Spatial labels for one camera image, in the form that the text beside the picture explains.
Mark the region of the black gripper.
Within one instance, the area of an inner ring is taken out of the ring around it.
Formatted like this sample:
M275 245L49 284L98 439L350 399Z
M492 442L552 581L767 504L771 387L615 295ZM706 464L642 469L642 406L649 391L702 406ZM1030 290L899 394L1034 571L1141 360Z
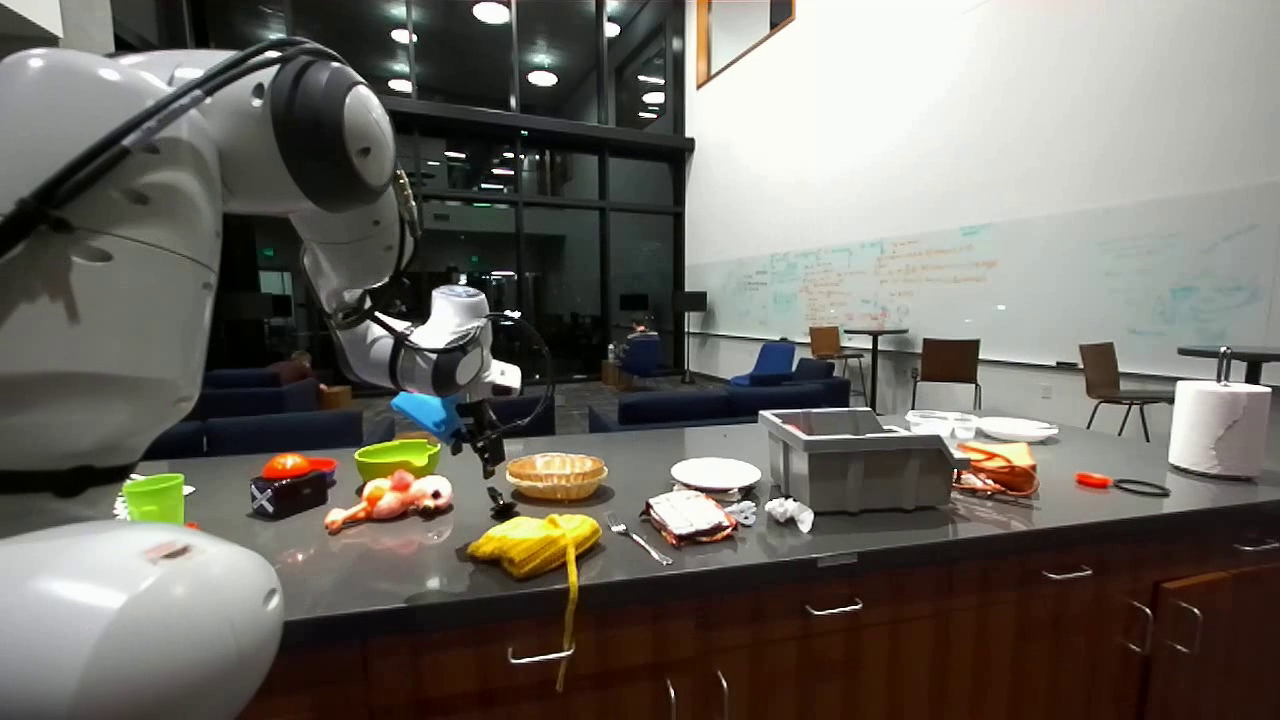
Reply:
M506 428L488 399L458 406L462 439L481 454L481 475L492 480L506 469Z

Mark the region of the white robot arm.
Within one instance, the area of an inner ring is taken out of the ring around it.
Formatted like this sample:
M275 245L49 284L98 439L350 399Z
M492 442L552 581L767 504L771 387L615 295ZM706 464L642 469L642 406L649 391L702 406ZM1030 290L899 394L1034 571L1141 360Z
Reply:
M346 368L427 391L484 464L488 299L377 290L417 240L383 99L304 40L0 60L0 475L76 493L129 475L204 387L226 225L272 215ZM275 569L185 519L63 519L0 536L0 720L234 720L284 634Z

